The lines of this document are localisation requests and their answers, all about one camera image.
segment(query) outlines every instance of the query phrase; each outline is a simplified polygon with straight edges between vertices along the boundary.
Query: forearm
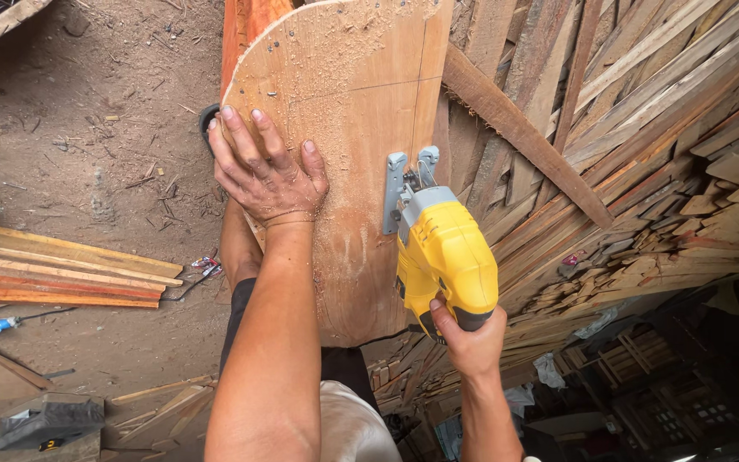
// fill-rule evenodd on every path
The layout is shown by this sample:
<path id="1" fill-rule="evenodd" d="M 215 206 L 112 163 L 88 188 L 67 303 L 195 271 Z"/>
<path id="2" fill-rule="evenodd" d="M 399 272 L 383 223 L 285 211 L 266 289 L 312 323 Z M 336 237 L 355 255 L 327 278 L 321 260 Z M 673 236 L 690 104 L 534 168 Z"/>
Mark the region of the forearm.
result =
<path id="1" fill-rule="evenodd" d="M 268 230 L 263 263 L 213 405 L 207 460 L 318 458 L 321 357 L 312 233 L 312 223 Z"/>
<path id="2" fill-rule="evenodd" d="M 498 370 L 485 376 L 461 378 L 461 415 L 465 462 L 518 462 L 523 448 L 512 425 Z"/>

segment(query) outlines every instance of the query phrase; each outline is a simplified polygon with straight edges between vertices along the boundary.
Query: right hand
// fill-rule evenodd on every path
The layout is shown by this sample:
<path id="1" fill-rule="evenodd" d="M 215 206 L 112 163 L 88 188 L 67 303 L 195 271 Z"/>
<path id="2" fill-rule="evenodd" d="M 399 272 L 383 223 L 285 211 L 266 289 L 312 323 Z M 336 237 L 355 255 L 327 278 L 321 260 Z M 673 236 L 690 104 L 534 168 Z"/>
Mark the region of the right hand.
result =
<path id="1" fill-rule="evenodd" d="M 216 180 L 266 228 L 315 221 L 329 188 L 318 148 L 312 140 L 302 143 L 302 170 L 287 152 L 269 116 L 260 110 L 252 110 L 251 116 L 263 138 L 266 155 L 259 152 L 237 110 L 224 106 L 210 121 Z M 233 146 L 224 139 L 222 123 L 230 132 Z"/>
<path id="2" fill-rule="evenodd" d="M 446 340 L 449 360 L 458 373 L 468 379 L 499 373 L 503 333 L 507 329 L 507 312 L 503 308 L 495 305 L 492 316 L 474 332 L 461 329 L 440 299 L 429 302 L 429 310 L 435 327 Z"/>

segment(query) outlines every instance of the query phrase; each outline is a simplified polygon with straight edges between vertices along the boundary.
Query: person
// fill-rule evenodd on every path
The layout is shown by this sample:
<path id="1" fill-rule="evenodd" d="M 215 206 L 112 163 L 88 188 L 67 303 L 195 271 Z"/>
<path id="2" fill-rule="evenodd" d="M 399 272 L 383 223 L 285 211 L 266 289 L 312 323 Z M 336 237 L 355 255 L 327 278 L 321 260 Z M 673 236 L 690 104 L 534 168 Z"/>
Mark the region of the person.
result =
<path id="1" fill-rule="evenodd" d="M 229 106 L 209 129 L 215 178 L 232 198 L 219 255 L 235 289 L 204 460 L 400 461 L 361 351 L 320 348 L 313 230 L 328 191 L 321 153 L 304 141 L 302 168 L 269 116 L 253 110 L 251 117 L 266 152 Z M 243 210 L 266 227 L 264 253 Z M 466 332 L 441 299 L 429 307 L 461 375 L 464 462 L 519 461 L 498 370 L 506 313 L 496 307 L 478 331 Z"/>

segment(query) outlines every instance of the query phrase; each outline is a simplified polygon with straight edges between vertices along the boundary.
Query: left hand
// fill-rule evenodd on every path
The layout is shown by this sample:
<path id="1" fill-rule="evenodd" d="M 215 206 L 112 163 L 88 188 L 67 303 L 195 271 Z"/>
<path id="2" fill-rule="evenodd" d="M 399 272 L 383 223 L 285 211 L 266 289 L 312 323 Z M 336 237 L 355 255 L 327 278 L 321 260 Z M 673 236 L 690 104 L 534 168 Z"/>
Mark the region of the left hand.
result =
<path id="1" fill-rule="evenodd" d="M 215 178 L 228 194 L 266 228 L 315 221 L 329 183 L 313 141 L 302 143 L 302 170 L 287 152 L 272 120 L 262 111 L 252 110 L 253 123 L 269 156 L 266 160 L 237 110 L 224 106 L 220 115 L 210 121 L 208 132 L 215 155 Z M 224 139 L 221 123 L 227 126 L 235 146 Z"/>

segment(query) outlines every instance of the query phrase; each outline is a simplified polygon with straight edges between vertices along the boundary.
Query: wood offcut pile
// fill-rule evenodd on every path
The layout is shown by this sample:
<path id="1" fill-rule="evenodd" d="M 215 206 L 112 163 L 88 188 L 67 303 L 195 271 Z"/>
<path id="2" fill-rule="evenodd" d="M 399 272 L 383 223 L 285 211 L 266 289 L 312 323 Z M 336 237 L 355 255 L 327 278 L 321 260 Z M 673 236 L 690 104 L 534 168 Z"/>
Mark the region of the wood offcut pile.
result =
<path id="1" fill-rule="evenodd" d="M 498 261 L 505 382 L 624 299 L 739 273 L 739 1 L 457 10 L 435 140 Z M 387 410 L 459 403 L 424 342 L 368 369 Z"/>
<path id="2" fill-rule="evenodd" d="M 181 265 L 0 228 L 0 306 L 159 307 Z"/>

